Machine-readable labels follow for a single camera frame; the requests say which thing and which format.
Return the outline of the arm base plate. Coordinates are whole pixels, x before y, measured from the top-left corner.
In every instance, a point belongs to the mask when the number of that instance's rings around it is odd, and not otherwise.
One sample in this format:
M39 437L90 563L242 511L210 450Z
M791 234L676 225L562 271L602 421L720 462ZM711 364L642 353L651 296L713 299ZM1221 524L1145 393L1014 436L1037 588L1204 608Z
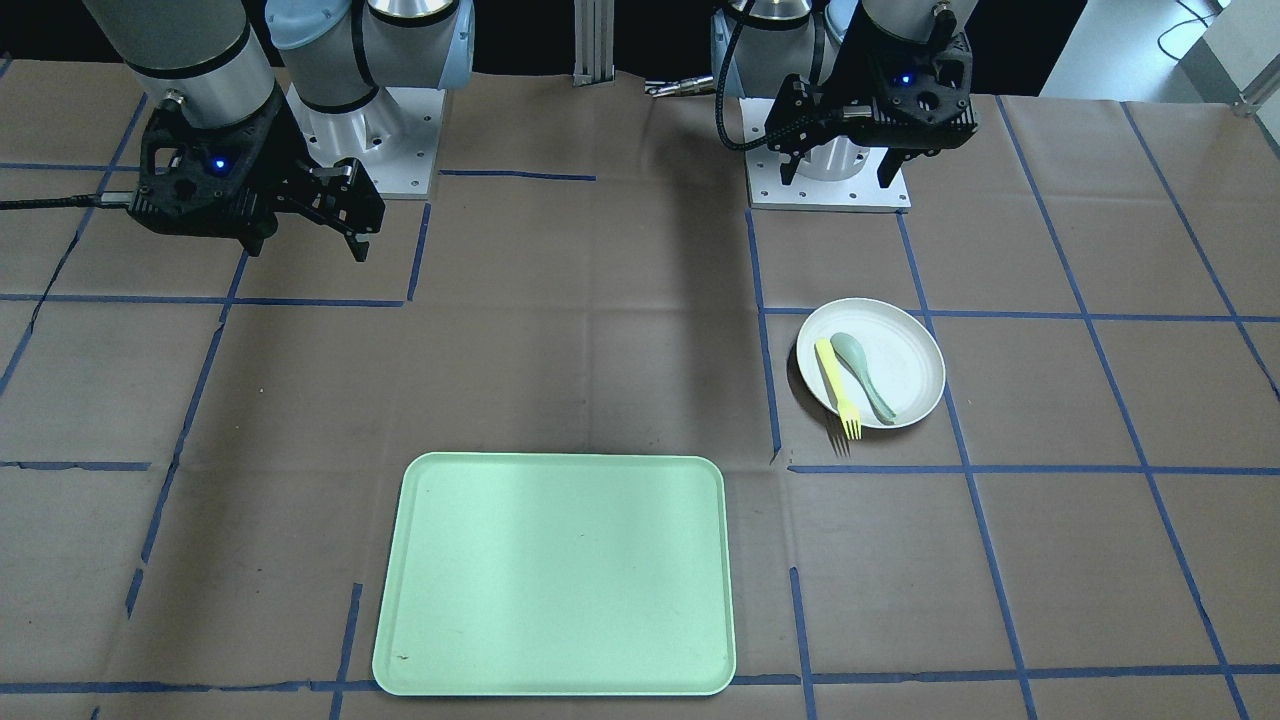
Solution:
M289 87L285 97L315 161L332 167L355 158L384 199L429 200L448 108L447 91L383 88L364 108L342 114L307 108L296 87Z
M886 149L837 137L801 158L796 174L781 179L785 156L767 146L745 154L748 193L755 209L785 211L905 213L913 201L904 173L882 187L877 170Z

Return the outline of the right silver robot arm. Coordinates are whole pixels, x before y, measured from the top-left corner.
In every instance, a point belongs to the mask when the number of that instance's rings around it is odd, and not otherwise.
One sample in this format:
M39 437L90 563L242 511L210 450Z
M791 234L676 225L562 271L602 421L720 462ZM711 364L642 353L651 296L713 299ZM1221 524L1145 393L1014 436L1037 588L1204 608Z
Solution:
M154 109L136 187L105 193L159 234L262 251L282 214L357 261L388 199L428 193L443 104L474 64L471 1L90 1Z

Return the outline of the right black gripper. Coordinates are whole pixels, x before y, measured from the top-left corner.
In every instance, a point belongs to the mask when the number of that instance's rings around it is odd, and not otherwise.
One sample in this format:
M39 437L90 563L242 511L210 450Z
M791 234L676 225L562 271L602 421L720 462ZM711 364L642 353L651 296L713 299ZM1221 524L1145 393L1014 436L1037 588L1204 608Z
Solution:
M284 94L214 129L192 126L184 108L168 92L148 118L131 218L159 234L233 238L259 258L289 213L334 229L367 261L384 199L360 160L324 167L310 156Z

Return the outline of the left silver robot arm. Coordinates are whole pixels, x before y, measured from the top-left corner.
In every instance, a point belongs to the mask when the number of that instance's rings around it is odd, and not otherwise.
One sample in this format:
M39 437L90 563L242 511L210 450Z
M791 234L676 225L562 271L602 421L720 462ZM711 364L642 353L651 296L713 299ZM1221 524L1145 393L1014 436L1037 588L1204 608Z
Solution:
M883 149L888 187L902 164L959 149L979 129L972 105L974 1L717 1L727 38L713 54L721 143L782 158L790 184L801 160L837 138ZM730 83L748 97L774 90L760 138L732 138Z

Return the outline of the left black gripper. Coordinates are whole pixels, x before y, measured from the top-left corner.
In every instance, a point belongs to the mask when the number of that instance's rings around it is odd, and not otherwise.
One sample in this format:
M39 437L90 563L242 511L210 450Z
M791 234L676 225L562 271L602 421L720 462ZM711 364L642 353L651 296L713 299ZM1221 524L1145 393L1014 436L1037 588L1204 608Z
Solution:
M850 29L827 79L786 76L765 119L765 146L786 155L780 181L790 187L801 154L833 138L886 149L877 168L887 190L905 158L966 143L979 129L972 101L973 51L965 32L940 44L914 44L877 29Z

